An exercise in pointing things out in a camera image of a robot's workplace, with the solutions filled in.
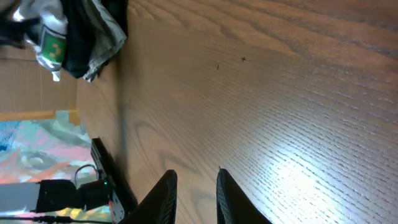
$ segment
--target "black cable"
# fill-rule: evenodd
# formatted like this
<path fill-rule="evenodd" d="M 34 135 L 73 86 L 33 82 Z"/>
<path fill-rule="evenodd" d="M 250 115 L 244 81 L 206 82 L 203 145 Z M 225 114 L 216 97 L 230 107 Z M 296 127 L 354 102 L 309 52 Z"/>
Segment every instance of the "black cable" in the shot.
<path fill-rule="evenodd" d="M 93 224 L 112 224 L 111 222 L 91 221 L 91 220 L 74 220 L 70 217 L 0 217 L 0 220 L 28 220 L 33 222 L 51 223 L 93 223 Z"/>
<path fill-rule="evenodd" d="M 83 168 L 86 168 L 86 167 L 92 167 L 92 168 L 95 170 L 96 178 L 98 179 L 98 170 L 97 170 L 97 168 L 96 168 L 93 164 L 87 164 L 87 165 L 81 166 L 81 167 L 79 167 L 79 169 L 77 169 L 76 172 L 75 172 L 75 185 L 76 185 L 76 187 L 77 187 L 77 181 L 76 181 L 77 173 L 78 173 L 79 171 L 81 171 Z"/>

